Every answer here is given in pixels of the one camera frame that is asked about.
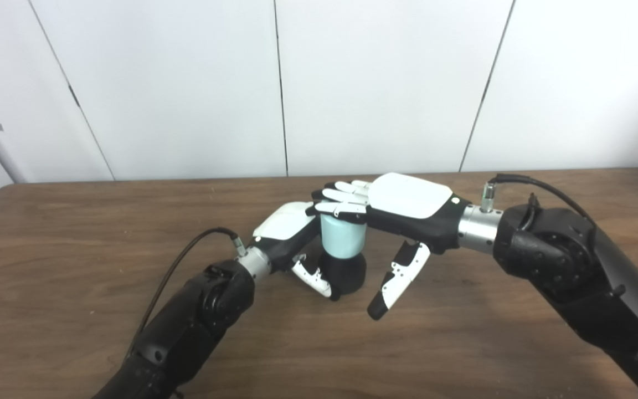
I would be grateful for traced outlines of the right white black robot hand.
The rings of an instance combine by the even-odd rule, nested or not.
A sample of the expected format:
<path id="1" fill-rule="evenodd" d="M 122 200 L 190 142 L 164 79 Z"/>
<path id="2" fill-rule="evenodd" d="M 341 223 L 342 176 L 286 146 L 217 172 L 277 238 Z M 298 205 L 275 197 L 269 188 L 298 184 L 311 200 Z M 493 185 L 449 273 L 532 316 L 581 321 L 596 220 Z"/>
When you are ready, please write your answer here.
<path id="1" fill-rule="evenodd" d="M 397 303 L 431 255 L 459 247 L 459 224 L 469 200 L 446 185 L 399 173 L 372 182 L 330 182 L 312 193 L 309 216 L 328 216 L 404 237 L 367 313 L 380 320 Z"/>

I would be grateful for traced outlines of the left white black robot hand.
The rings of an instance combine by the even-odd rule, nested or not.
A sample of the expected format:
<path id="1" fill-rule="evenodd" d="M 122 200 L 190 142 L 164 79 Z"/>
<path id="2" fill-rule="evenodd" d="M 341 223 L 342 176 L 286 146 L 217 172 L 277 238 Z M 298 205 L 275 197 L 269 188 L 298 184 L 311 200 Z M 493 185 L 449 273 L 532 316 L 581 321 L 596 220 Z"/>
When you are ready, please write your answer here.
<path id="1" fill-rule="evenodd" d="M 308 214 L 311 208 L 309 202 L 281 205 L 253 231 L 253 240 L 241 262 L 256 281 L 289 271 L 322 297 L 339 301 L 340 289 L 329 279 L 330 253 L 326 245 L 321 245 L 314 264 L 306 265 L 304 248 L 323 237 L 320 218 Z"/>

